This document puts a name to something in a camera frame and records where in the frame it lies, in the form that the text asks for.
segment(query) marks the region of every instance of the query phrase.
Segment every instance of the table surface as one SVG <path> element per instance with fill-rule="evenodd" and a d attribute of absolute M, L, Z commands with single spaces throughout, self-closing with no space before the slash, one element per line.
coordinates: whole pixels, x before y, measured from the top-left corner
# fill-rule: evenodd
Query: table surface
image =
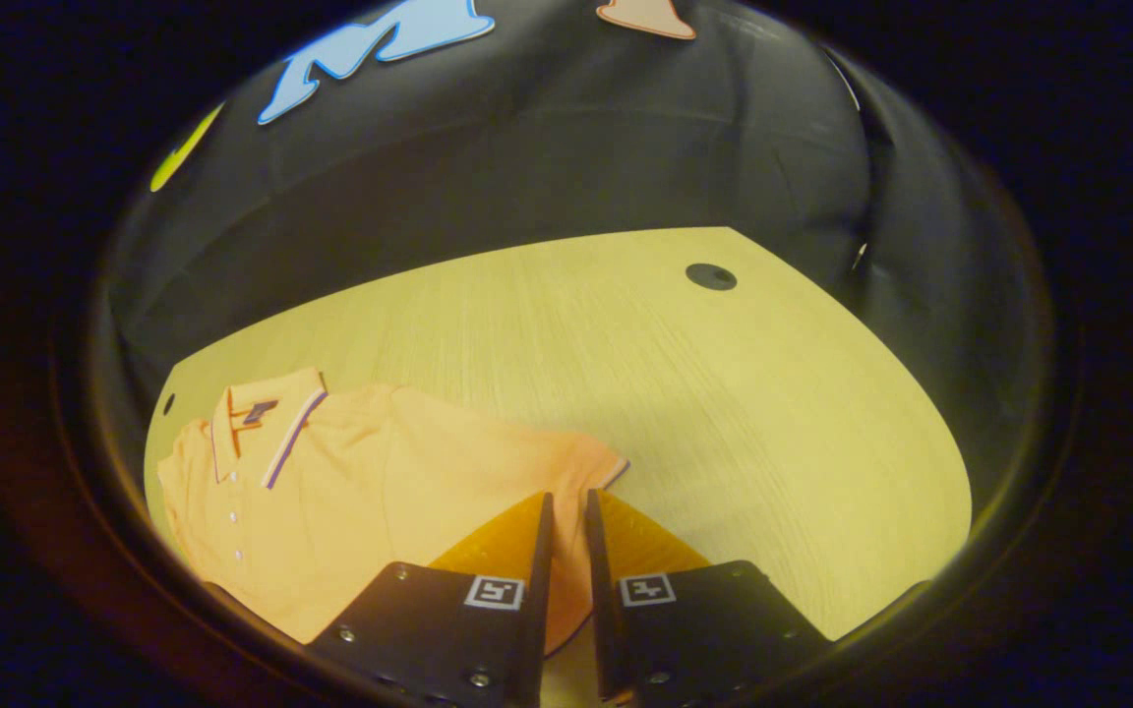
<path fill-rule="evenodd" d="M 692 264 L 727 268 L 710 290 Z M 714 563 L 748 560 L 826 637 L 866 622 L 961 548 L 956 443 L 849 310 L 730 228 L 644 230 L 468 256 L 284 310 L 177 362 L 156 463 L 227 385 L 323 372 L 401 383 L 508 421 L 576 429 L 632 461 L 611 492 Z M 170 415 L 163 400 L 176 394 Z M 543 703 L 595 705 L 593 626 L 545 665 Z"/>

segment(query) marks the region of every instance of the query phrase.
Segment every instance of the black fabric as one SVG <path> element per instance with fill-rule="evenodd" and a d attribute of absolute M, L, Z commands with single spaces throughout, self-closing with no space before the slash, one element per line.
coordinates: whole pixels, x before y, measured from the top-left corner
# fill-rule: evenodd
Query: black fabric
<path fill-rule="evenodd" d="M 283 63 L 258 72 L 165 189 L 144 180 L 118 234 L 108 304 L 138 398 L 230 332 L 406 268 L 730 225 L 898 355 L 956 435 L 980 511 L 1041 404 L 1040 285 L 1019 234 L 972 162 L 850 59 L 836 57 L 844 80 L 767 15 L 680 10 L 691 43 L 606 26 L 588 3 L 487 1 L 489 36 L 372 54 L 341 82 L 314 68 L 314 95 L 269 126 L 256 116 Z"/>

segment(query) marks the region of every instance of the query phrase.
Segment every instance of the shirt collar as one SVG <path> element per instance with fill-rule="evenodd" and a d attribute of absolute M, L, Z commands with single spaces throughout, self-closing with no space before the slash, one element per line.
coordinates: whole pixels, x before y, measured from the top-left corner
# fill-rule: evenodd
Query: shirt collar
<path fill-rule="evenodd" d="M 326 398 L 315 368 L 228 386 L 212 412 L 212 470 L 218 484 L 235 471 L 273 488 L 309 413 Z M 255 436 L 240 430 L 259 427 Z"/>

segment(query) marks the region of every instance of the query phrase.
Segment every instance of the polo shirt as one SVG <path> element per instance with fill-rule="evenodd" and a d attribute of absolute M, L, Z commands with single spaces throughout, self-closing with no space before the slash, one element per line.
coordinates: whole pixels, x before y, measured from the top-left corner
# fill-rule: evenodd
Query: polo shirt
<path fill-rule="evenodd" d="M 530 494 L 552 493 L 548 651 L 593 611 L 585 493 L 625 467 L 586 435 L 404 385 L 331 394 L 306 368 L 225 389 L 211 420 L 186 423 L 157 475 L 198 579 L 305 645 L 387 563 L 428 564 Z"/>

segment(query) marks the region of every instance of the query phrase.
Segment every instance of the blue letter m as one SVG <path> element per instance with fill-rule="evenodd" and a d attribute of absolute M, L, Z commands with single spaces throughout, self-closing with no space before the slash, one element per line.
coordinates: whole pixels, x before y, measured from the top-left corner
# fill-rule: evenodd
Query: blue letter m
<path fill-rule="evenodd" d="M 375 56 L 381 62 L 394 62 L 428 49 L 436 49 L 458 41 L 486 34 L 495 25 L 493 18 L 475 14 L 474 0 L 406 0 L 369 26 L 339 27 L 318 41 L 287 58 L 273 101 L 261 111 L 261 125 L 283 116 L 298 106 L 317 89 L 317 79 L 309 78 L 309 69 L 317 63 L 323 71 L 337 79 L 352 76 L 370 49 L 397 28 L 390 43 Z"/>

